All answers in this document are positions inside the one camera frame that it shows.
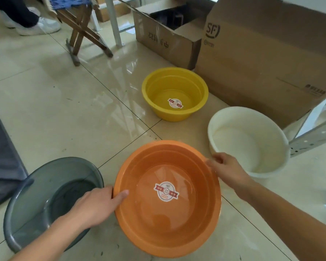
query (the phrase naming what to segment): round sticker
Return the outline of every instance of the round sticker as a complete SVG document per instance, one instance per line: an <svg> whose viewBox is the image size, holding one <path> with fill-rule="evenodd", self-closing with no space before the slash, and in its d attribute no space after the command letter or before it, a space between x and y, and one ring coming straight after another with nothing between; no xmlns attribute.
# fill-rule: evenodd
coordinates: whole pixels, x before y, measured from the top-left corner
<svg viewBox="0 0 326 261"><path fill-rule="evenodd" d="M181 100L179 100L179 99L170 99L169 98L168 101L169 101L169 105L173 108L182 108L183 107Z"/></svg>
<svg viewBox="0 0 326 261"><path fill-rule="evenodd" d="M169 181L156 184L153 189L157 191L158 197L164 202L170 202L172 199L178 199L179 193L175 190L174 185Z"/></svg>

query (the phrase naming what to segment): cardboard box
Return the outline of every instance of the cardboard box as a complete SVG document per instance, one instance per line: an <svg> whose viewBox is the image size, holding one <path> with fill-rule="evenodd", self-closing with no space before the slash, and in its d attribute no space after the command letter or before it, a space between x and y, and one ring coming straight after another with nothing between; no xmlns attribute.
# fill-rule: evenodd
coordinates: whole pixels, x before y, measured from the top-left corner
<svg viewBox="0 0 326 261"><path fill-rule="evenodd" d="M326 14L281 0L219 0L195 72L227 104L284 128L326 98Z"/></svg>
<svg viewBox="0 0 326 261"><path fill-rule="evenodd" d="M194 69L205 25L203 15L208 12L185 0L162 0L131 9L140 43L177 67Z"/></svg>
<svg viewBox="0 0 326 261"><path fill-rule="evenodd" d="M105 0L96 0L96 1L98 4L105 3ZM106 22L106 21L110 20L109 13L107 12L107 9L96 9L95 11L96 11L97 19L100 22ZM115 5L115 11L116 11L117 17L120 17L120 16L130 13L130 9L125 4L122 4L122 3Z"/></svg>

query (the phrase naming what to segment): white sneaker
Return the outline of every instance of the white sneaker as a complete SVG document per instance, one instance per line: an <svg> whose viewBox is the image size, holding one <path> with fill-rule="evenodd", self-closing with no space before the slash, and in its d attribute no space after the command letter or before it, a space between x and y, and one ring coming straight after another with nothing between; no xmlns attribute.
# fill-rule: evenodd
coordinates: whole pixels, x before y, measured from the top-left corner
<svg viewBox="0 0 326 261"><path fill-rule="evenodd" d="M40 17L35 26L26 28L18 25L16 30L21 36L45 35L60 30L60 23L55 20Z"/></svg>
<svg viewBox="0 0 326 261"><path fill-rule="evenodd" d="M40 11L35 7L28 7L28 9L30 10L30 12L35 13L37 16L41 15ZM1 13L2 19L4 21L4 25L7 28L16 28L16 26L18 24L15 21L13 21L11 18L9 18L9 16L4 11L0 10L0 13Z"/></svg>

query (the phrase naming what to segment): shiny floor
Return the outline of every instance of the shiny floor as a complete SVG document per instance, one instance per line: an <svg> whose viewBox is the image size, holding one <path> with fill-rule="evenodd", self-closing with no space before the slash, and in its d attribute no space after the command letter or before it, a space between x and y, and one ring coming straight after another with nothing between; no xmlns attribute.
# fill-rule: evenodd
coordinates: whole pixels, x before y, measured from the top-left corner
<svg viewBox="0 0 326 261"><path fill-rule="evenodd" d="M118 19L131 21L130 15ZM209 157L209 119L227 105L209 95L190 118L168 123L143 100L141 83L153 70L171 66L122 33L115 48L110 24L100 34L112 48L110 60L88 40L81 66L72 64L65 39L71 30L44 36L19 36L0 20L0 118L29 173L56 158L85 158L114 183L126 158L150 141L185 142ZM286 169L262 184L326 223L326 144L290 160ZM200 249L179 260L297 260L263 219L221 183L222 211L215 232ZM0 205L0 261L12 256L3 235L8 202ZM112 215L91 231L63 261L160 260L137 249Z"/></svg>

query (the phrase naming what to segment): blue cloth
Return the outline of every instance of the blue cloth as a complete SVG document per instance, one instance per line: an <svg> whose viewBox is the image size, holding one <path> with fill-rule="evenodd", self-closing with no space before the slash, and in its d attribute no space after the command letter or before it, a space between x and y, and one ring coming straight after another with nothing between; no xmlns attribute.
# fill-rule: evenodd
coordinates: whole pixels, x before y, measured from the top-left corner
<svg viewBox="0 0 326 261"><path fill-rule="evenodd" d="M54 10L67 9L71 6L91 3L90 0L50 0L50 2Z"/></svg>

